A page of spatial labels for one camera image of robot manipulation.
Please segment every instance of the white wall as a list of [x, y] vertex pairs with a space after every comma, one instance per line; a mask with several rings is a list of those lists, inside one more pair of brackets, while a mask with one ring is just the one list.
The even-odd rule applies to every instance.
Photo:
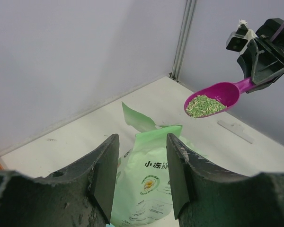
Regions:
[[185, 3], [0, 0], [0, 152], [171, 72]]
[[[276, 17], [284, 20], [284, 0], [199, 0], [179, 80], [198, 90], [244, 79], [238, 54], [225, 48], [227, 38], [239, 19], [256, 31]], [[284, 75], [265, 90], [243, 94], [230, 113], [284, 144]]]

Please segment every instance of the pink scoop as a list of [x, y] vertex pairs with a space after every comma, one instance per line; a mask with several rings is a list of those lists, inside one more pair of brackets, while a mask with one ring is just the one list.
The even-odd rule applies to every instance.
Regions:
[[186, 112], [186, 108], [188, 104], [196, 97], [196, 96], [202, 96], [206, 95], [209, 98], [215, 99], [218, 102], [222, 103], [223, 105], [227, 106], [225, 109], [213, 113], [211, 115], [205, 116], [209, 117], [214, 114], [218, 114], [224, 111], [229, 110], [232, 108], [240, 99], [240, 95], [242, 93], [245, 93], [248, 90], [251, 90], [254, 88], [255, 85], [251, 83], [251, 78], [244, 79], [237, 83], [230, 83], [230, 82], [222, 82], [215, 85], [212, 85], [211, 87], [204, 88], [200, 91], [197, 91], [193, 93], [188, 99], [185, 101], [184, 104], [184, 110]]

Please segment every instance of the robotic hand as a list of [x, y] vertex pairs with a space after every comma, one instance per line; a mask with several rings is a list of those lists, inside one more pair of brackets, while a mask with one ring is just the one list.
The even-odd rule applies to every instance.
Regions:
[[244, 78], [251, 77], [256, 87], [251, 93], [275, 83], [284, 74], [284, 21], [268, 19], [256, 32], [240, 20], [237, 31], [232, 32], [226, 49], [239, 52], [237, 59]]

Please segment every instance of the green plastic bag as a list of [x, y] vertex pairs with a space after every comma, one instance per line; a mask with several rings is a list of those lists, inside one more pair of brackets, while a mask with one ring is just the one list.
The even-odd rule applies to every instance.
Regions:
[[[173, 208], [166, 137], [168, 133], [180, 137], [182, 126], [157, 126], [151, 118], [122, 105], [125, 122], [141, 133], [133, 149], [119, 158], [111, 223], [115, 227], [146, 225]], [[180, 139], [195, 150], [188, 140]]]

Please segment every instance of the dried herbs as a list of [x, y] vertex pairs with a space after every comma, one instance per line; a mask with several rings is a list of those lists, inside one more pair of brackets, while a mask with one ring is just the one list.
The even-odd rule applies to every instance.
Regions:
[[222, 103], [205, 95], [195, 97], [187, 106], [186, 112], [189, 116], [198, 118], [205, 117], [225, 109]]

